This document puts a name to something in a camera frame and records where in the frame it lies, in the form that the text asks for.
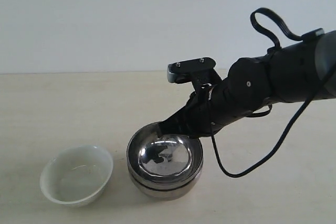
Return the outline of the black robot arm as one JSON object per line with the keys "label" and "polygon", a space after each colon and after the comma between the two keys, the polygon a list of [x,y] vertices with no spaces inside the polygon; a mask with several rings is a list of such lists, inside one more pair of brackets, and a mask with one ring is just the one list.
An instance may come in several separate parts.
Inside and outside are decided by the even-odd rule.
{"label": "black robot arm", "polygon": [[265,56],[240,58],[222,79],[212,58],[172,63],[170,83],[191,82],[186,105],[157,127],[158,135],[207,137],[255,111],[275,103],[335,98],[335,77],[321,84],[335,64],[335,32],[313,35],[297,44],[269,50]]}

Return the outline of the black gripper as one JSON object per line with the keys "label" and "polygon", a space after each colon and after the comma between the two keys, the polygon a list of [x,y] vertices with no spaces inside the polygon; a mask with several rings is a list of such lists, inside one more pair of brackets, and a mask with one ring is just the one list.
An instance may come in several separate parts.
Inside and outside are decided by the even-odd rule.
{"label": "black gripper", "polygon": [[265,112],[254,113],[244,109],[234,99],[228,88],[228,80],[206,89],[205,97],[196,105],[185,106],[156,126],[159,137],[164,135],[187,135],[197,139],[211,137],[223,127],[244,117],[258,118]]}

